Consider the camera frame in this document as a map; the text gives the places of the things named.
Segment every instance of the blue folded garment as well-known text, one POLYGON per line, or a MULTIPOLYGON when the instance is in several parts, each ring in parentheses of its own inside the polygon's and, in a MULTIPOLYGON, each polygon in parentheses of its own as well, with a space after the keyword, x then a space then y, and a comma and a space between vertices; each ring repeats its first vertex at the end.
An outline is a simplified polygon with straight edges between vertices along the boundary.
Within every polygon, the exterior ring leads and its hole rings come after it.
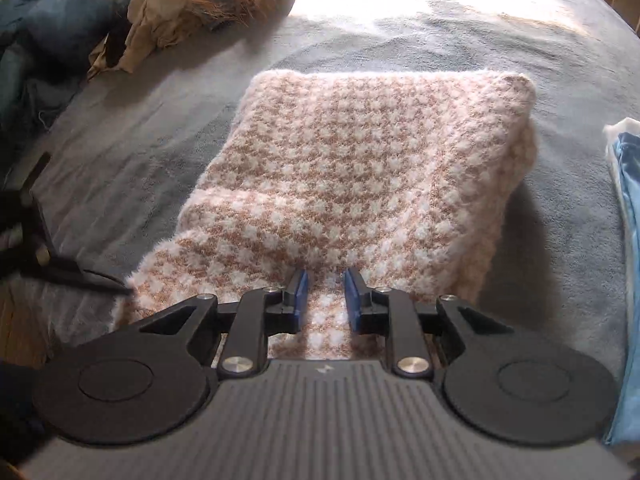
POLYGON ((620 400, 606 444, 640 442, 640 122, 607 126, 610 163, 625 226, 628 353, 620 400))

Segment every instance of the bed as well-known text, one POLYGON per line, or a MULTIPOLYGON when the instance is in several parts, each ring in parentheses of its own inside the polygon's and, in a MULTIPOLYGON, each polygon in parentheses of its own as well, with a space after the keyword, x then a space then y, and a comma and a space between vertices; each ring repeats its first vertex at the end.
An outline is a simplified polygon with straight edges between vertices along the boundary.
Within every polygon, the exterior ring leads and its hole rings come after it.
MULTIPOLYGON (((12 175, 37 182, 54 242, 127 276, 172 236, 257 73, 523 72, 537 85, 538 162, 512 196, 479 307, 594 356, 626 345, 620 213, 604 124, 640 116, 640 41, 603 0, 295 0, 268 20, 203 31, 84 88, 12 175)), ((113 298, 17 282, 50 345, 113 323, 113 298)))

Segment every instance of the pile of clothes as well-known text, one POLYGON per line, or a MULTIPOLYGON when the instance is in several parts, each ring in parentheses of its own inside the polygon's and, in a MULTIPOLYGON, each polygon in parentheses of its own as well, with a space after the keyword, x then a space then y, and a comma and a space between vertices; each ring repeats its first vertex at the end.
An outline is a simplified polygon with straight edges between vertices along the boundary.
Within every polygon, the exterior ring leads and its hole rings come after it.
POLYGON ((156 48, 237 18, 237 0, 0 0, 0 177, 81 86, 135 67, 156 48))

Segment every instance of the tan cloth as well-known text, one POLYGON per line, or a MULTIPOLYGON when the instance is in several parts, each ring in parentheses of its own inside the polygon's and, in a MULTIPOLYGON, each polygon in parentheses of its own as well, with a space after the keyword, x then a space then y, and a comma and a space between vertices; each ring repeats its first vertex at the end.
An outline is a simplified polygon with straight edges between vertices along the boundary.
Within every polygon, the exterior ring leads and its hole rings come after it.
POLYGON ((188 0, 131 0, 127 10, 131 29, 125 51, 117 65, 107 67, 104 38, 89 55, 88 78, 107 70, 132 73, 156 48, 180 43, 202 26, 199 15, 191 12, 188 0))
POLYGON ((371 355, 351 338, 340 274, 425 301, 475 301, 505 204, 536 158, 525 76, 496 72, 254 78, 231 134, 144 257, 120 322, 201 292, 236 301, 292 267, 315 282, 298 336, 272 355, 371 355))

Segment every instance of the ribbed surface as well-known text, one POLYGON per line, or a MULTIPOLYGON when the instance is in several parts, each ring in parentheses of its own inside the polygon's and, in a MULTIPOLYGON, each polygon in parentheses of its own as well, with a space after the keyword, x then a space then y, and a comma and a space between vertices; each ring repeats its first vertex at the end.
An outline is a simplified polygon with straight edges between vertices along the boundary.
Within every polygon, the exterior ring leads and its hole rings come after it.
POLYGON ((595 442, 530 450, 485 439, 450 416, 428 384, 347 361, 273 362, 258 378, 224 383, 199 416, 162 439, 127 449, 53 440, 22 469, 30 480, 630 477, 595 442))

